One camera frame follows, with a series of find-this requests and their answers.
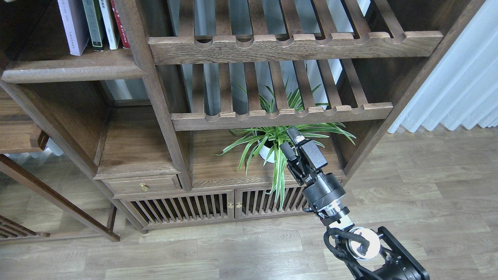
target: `red book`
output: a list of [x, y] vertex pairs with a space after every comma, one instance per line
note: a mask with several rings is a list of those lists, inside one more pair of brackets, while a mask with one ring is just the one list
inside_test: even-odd
[[118, 10], [116, 10], [116, 5], [114, 5], [114, 0], [111, 0], [111, 6], [113, 7], [114, 18], [116, 18], [116, 23], [118, 24], [118, 30], [120, 31], [121, 41], [123, 42], [123, 48], [129, 49], [129, 41], [125, 34], [125, 29], [121, 24], [120, 15], [118, 14]]

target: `white book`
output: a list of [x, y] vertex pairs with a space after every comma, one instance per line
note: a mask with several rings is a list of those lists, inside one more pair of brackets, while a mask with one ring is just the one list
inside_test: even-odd
[[69, 53], [81, 55], [88, 45], [90, 34], [81, 0], [57, 0], [66, 31]]
[[114, 21], [113, 7], [109, 0], [99, 0], [100, 10], [104, 18], [104, 26], [106, 27], [107, 39], [109, 41], [109, 48], [115, 50], [120, 43], [120, 35], [118, 26]]

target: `brass knob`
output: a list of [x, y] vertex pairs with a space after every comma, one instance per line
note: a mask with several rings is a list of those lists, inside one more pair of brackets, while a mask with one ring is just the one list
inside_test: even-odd
[[147, 187], [147, 185], [144, 183], [140, 183], [140, 189], [142, 189], [143, 191], [148, 191], [149, 187]]

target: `wooden shelf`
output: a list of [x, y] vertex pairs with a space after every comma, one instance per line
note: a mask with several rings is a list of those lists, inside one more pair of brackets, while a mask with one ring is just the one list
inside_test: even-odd
[[116, 108], [95, 179], [178, 173], [152, 106]]
[[83, 55], [70, 55], [57, 1], [52, 1], [1, 79], [10, 83], [44, 83], [134, 79], [144, 75], [129, 49], [109, 50], [107, 46], [105, 51], [97, 52], [89, 45]]
[[219, 64], [221, 112], [209, 116], [204, 113], [204, 70], [202, 64], [193, 66], [197, 79], [192, 89], [192, 113], [171, 114], [176, 131], [213, 130], [227, 128], [250, 128], [265, 126], [288, 126], [325, 122], [350, 122], [385, 119], [391, 112], [391, 102], [369, 103], [361, 87], [351, 59], [342, 59], [343, 76], [348, 83], [338, 91], [327, 60], [318, 60], [322, 84], [327, 94], [327, 109], [315, 106], [306, 67], [303, 61], [293, 61], [304, 110], [289, 109], [279, 62], [269, 62], [277, 111], [269, 114], [261, 109], [254, 63], [244, 63], [248, 113], [233, 112], [230, 89], [230, 69], [227, 63]]
[[404, 31], [386, 0], [372, 1], [371, 10], [385, 22], [386, 30], [372, 32], [356, 0], [342, 0], [354, 29], [337, 31], [325, 0], [313, 0], [320, 36], [303, 34], [296, 6], [281, 1], [287, 29], [282, 40], [268, 34], [262, 2], [249, 3], [253, 36], [232, 35], [227, 1], [216, 6], [216, 31], [212, 38], [194, 36], [194, 1], [180, 4], [176, 37], [151, 37], [150, 49], [156, 65], [256, 62], [302, 59], [430, 56], [443, 35], [439, 31]]
[[0, 153], [43, 151], [48, 136], [0, 88]]
[[[245, 164], [237, 171], [244, 146], [238, 146], [230, 152], [216, 156], [226, 146], [240, 136], [233, 135], [229, 130], [193, 132], [192, 174], [193, 191], [208, 191], [221, 189], [238, 189], [249, 187], [271, 186], [273, 179], [273, 164], [267, 163], [258, 155], [250, 162], [248, 175], [245, 175]], [[323, 168], [325, 173], [332, 172], [339, 179], [345, 179], [339, 163], [338, 155], [332, 140], [323, 139], [325, 148], [320, 148], [329, 164]], [[285, 183], [295, 185], [296, 181], [285, 170]]]

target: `white pot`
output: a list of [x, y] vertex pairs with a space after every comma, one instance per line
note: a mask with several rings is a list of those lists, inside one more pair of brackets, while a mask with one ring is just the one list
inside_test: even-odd
[[[265, 160], [266, 157], [268, 156], [269, 152], [270, 152], [270, 148], [263, 145], [263, 148], [261, 148], [261, 150], [259, 151], [259, 155], [263, 158], [263, 160]], [[268, 158], [268, 162], [275, 163], [275, 151], [271, 152], [271, 155]]]

